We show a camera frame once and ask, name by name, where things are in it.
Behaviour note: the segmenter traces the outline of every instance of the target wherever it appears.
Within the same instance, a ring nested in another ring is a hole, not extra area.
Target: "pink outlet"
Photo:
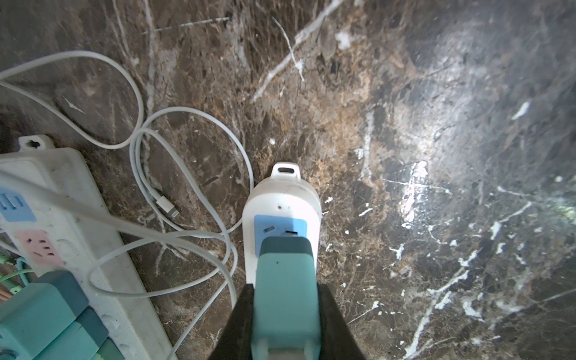
[[[64,265],[64,261],[56,252],[45,231],[23,230],[16,231],[15,235],[28,251],[27,259],[30,261],[45,265]]]

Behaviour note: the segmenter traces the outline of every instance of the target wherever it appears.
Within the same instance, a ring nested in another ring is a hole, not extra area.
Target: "dark stone floor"
[[[294,43],[329,4],[3,0],[0,66],[97,51],[135,78],[148,114],[186,105],[222,120],[258,181],[276,161],[299,163],[325,212],[319,282],[367,358],[576,358],[575,2],[345,0],[294,51],[305,81],[288,63],[253,101],[289,54],[272,17]],[[126,138],[135,121],[127,84],[99,62],[67,60],[12,81],[108,142]],[[10,138],[48,134],[84,154],[111,213],[160,228],[127,149],[92,146],[0,92],[3,151]],[[234,223],[248,181],[232,142],[184,115],[154,128]],[[168,155],[154,142],[146,148],[151,180],[180,207],[179,221],[215,230]],[[241,249],[240,231],[233,240]],[[131,256],[151,290],[209,268],[159,245]],[[241,270],[235,279],[240,287]],[[153,299],[171,341],[220,283]],[[207,358],[229,312],[225,292],[180,359]]]

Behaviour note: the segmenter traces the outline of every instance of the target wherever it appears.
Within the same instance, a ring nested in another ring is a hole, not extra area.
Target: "blue outlet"
[[[254,216],[256,256],[260,256],[260,246],[262,245],[262,241],[267,237],[285,235],[306,237],[307,231],[308,224],[302,219],[256,215]]]
[[[24,197],[2,187],[0,187],[0,214],[9,222],[36,221]]]

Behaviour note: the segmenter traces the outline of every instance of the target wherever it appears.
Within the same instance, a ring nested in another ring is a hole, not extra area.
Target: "teal power adapter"
[[[124,360],[124,356],[112,340],[106,339],[92,360]]]
[[[42,275],[0,306],[0,354],[34,359],[86,307],[88,299],[71,273]]]
[[[87,308],[34,360],[91,360],[107,336],[96,312]]]

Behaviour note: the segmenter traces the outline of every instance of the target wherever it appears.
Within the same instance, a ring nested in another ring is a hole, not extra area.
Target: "plug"
[[[164,210],[164,212],[167,213],[172,218],[180,213],[176,208],[176,206],[174,206],[174,204],[171,203],[170,200],[166,198],[166,196],[163,196],[158,200],[156,200],[156,204],[160,206],[162,210]]]

